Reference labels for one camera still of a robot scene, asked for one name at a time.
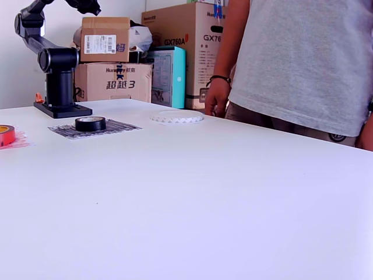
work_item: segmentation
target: barcode label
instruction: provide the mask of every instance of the barcode label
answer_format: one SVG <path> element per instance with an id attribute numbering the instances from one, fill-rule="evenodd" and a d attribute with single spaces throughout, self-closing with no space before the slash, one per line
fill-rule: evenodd
<path id="1" fill-rule="evenodd" d="M 85 35 L 84 54 L 116 54 L 116 35 Z"/>

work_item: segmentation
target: person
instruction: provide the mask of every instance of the person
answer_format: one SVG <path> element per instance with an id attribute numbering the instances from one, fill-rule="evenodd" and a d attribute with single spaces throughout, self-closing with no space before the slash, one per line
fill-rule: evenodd
<path id="1" fill-rule="evenodd" d="M 372 4 L 230 0 L 205 113 L 373 151 Z"/>

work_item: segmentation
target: black electrical tape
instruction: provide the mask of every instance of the black electrical tape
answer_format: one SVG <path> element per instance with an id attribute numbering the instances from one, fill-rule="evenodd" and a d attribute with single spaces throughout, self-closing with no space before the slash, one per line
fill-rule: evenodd
<path id="1" fill-rule="evenodd" d="M 81 132 L 94 132 L 106 129 L 106 119 L 103 117 L 85 117 L 75 120 L 75 129 Z"/>

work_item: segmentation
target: wristband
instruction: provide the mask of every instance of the wristband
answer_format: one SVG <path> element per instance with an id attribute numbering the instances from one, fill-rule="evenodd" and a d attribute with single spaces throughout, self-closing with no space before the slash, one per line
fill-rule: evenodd
<path id="1" fill-rule="evenodd" d="M 229 86 L 231 85 L 231 82 L 232 82 L 231 78 L 227 78 L 227 77 L 220 76 L 220 75 L 213 75 L 213 76 L 210 78 L 210 82 L 208 82 L 207 85 L 206 85 L 207 88 L 209 87 L 209 85 L 212 83 L 212 81 L 213 81 L 214 79 L 222 79 L 222 80 L 226 81 L 226 82 L 229 84 Z"/>

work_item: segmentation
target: tape roll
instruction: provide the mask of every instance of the tape roll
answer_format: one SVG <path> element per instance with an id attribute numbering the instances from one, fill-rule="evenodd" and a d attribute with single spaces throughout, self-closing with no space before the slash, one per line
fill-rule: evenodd
<path id="1" fill-rule="evenodd" d="M 170 110 L 154 114 L 150 119 L 158 123 L 166 124 L 194 124 L 203 121 L 204 116 L 197 111 Z"/>
<path id="2" fill-rule="evenodd" d="M 81 132 L 94 132 L 106 129 L 106 119 L 103 117 L 85 117 L 75 120 L 75 129 Z"/>
<path id="3" fill-rule="evenodd" d="M 10 125 L 0 124 L 0 147 L 4 147 L 16 140 L 16 130 Z"/>

